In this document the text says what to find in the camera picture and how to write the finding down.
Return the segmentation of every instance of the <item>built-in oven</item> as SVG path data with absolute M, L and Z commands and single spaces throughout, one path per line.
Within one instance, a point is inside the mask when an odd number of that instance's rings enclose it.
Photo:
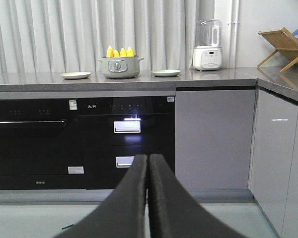
M 174 171 L 174 96 L 77 100 L 87 189 L 114 189 L 136 154 Z
M 76 100 L 0 100 L 0 190 L 81 188 Z

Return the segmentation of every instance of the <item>plate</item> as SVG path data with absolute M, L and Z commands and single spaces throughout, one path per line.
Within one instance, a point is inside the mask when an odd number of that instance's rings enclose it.
M 61 74 L 61 76 L 65 79 L 83 79 L 88 78 L 90 75 L 90 72 L 68 72 Z
M 151 71 L 154 76 L 157 77 L 174 77 L 177 76 L 181 71 L 177 69 L 163 69 Z

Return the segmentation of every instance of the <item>wooden dish rack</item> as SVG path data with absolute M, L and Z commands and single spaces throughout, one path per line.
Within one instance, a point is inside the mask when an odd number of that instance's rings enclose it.
M 298 63 L 298 39 L 285 27 L 273 31 L 260 31 L 258 34 L 263 36 L 275 48 L 275 51 L 261 61 L 257 67 L 263 65 L 277 52 L 280 52 L 290 61 L 289 64 L 280 70 L 280 73 L 286 72 L 295 63 Z

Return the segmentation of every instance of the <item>blender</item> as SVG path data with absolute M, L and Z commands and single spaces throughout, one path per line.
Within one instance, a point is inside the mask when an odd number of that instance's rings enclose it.
M 193 67 L 216 70 L 222 65 L 222 23 L 218 19 L 200 20 L 195 25 Z

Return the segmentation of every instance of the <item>yellow corn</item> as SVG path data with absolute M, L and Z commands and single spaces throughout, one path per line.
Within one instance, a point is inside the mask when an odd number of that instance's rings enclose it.
M 113 49 L 112 46 L 109 46 L 109 47 L 108 47 L 106 57 L 107 57 L 107 58 L 114 57 L 114 49 Z
M 119 57 L 119 52 L 117 50 L 114 50 L 114 57 Z
M 135 56 L 134 51 L 133 51 L 133 49 L 131 47 L 128 47 L 128 49 L 127 49 L 127 56 L 128 57 Z
M 127 57 L 127 52 L 126 52 L 126 50 L 124 48 L 121 48 L 121 50 L 120 50 L 120 56 L 121 57 Z

